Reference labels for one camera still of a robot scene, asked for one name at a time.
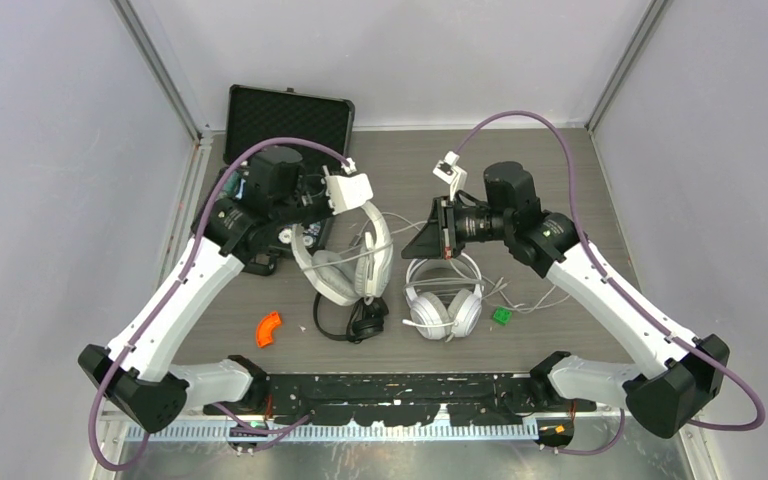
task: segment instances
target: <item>green object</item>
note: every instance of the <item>green object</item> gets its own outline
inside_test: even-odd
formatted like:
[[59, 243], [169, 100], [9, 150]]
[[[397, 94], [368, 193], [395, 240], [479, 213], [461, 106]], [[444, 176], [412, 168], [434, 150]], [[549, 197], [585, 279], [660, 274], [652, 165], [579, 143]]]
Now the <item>green object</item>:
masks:
[[493, 320], [499, 325], [507, 325], [511, 320], [511, 311], [507, 308], [499, 307], [493, 312]]

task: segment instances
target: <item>white headphones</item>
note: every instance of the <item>white headphones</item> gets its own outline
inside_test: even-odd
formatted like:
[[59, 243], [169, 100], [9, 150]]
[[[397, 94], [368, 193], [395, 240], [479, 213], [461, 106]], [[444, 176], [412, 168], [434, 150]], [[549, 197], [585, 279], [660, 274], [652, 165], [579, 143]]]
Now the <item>white headphones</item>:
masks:
[[338, 253], [328, 250], [319, 250], [311, 257], [304, 245], [304, 229], [301, 225], [293, 225], [293, 238], [290, 242], [296, 263], [313, 288], [328, 300], [344, 307], [361, 298], [380, 297], [390, 281], [390, 267], [393, 263], [393, 241], [384, 217], [368, 201], [360, 208], [375, 229], [374, 241], [371, 233], [364, 234], [360, 253], [374, 253], [359, 257], [355, 268]]
[[[475, 275], [475, 289], [462, 289], [449, 303], [449, 308], [431, 292], [416, 294], [412, 279], [423, 272], [438, 268], [460, 270], [467, 269]], [[481, 270], [466, 254], [451, 260], [414, 260], [408, 266], [405, 278], [405, 296], [411, 309], [411, 319], [402, 320], [405, 325], [417, 327], [419, 333], [429, 340], [440, 340], [447, 337], [466, 337], [472, 333], [478, 317], [481, 315], [481, 297], [483, 284]]]

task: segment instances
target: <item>orange object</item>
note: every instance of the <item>orange object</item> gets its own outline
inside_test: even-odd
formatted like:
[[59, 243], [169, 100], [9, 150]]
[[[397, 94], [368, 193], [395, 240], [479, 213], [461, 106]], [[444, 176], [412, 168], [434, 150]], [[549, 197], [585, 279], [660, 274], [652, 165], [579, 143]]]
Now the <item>orange object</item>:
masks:
[[272, 339], [272, 331], [281, 326], [281, 315], [278, 312], [272, 312], [269, 315], [263, 317], [263, 320], [257, 325], [257, 332], [255, 333], [255, 341], [257, 346], [265, 348], [275, 341]]

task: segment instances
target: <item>open case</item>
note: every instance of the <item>open case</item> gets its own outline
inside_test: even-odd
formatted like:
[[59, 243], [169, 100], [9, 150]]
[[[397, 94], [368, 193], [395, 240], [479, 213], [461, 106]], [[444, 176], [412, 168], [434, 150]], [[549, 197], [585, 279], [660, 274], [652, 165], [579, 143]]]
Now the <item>open case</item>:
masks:
[[[234, 85], [229, 94], [223, 160], [230, 165], [252, 145], [273, 137], [302, 138], [348, 155], [354, 115], [355, 107], [349, 100], [303, 95], [293, 89], [282, 92]], [[316, 150], [306, 147], [296, 149], [304, 158], [309, 186], [322, 189], [324, 193], [323, 168], [338, 170], [339, 162]], [[311, 253], [325, 247], [332, 221], [329, 218], [305, 230], [305, 245]], [[278, 233], [268, 254], [259, 255], [243, 271], [271, 275], [275, 272], [278, 258], [291, 255], [290, 229], [287, 228]]]

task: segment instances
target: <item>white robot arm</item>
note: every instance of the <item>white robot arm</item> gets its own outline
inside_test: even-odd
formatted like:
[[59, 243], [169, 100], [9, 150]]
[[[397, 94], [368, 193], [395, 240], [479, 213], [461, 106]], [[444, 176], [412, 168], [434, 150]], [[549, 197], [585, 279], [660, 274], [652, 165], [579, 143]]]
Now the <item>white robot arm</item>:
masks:
[[[534, 392], [538, 401], [582, 398], [628, 409], [650, 432], [672, 437], [719, 393], [723, 377], [678, 343], [695, 345], [722, 365], [728, 360], [728, 346], [716, 335], [700, 339], [664, 315], [608, 264], [595, 245], [579, 238], [569, 218], [542, 210], [534, 180], [519, 163], [491, 165], [484, 172], [484, 185], [487, 201], [465, 192], [435, 198], [428, 223], [402, 250], [402, 257], [449, 259], [459, 255], [466, 243], [502, 240], [516, 260], [578, 300], [634, 361], [594, 362], [555, 352], [530, 372], [539, 386]], [[592, 258], [583, 242], [588, 242]], [[658, 319], [662, 330], [641, 316], [610, 282]], [[662, 331], [670, 333], [665, 336]]]
[[[320, 221], [361, 207], [372, 198], [365, 174], [332, 176], [326, 170], [325, 195], [318, 202], [307, 197], [297, 204], [293, 199], [303, 197], [296, 184], [300, 161], [297, 152], [285, 147], [255, 154], [246, 184], [260, 188], [251, 188], [239, 201], [230, 196], [216, 201], [195, 256], [196, 242], [191, 238], [173, 271], [134, 320], [106, 346], [87, 345], [80, 354], [79, 365], [100, 385], [120, 352], [130, 349], [105, 396], [147, 432], [162, 430], [184, 409], [216, 402], [250, 407], [262, 403], [267, 392], [259, 387], [265, 385], [266, 375], [244, 357], [188, 366], [174, 365], [172, 360], [207, 306], [243, 271], [246, 261], [265, 250], [279, 228]], [[275, 203], [282, 196], [287, 202]], [[270, 218], [276, 211], [279, 218]], [[192, 263], [182, 279], [188, 261]], [[134, 332], [142, 328], [139, 341], [131, 345]]]

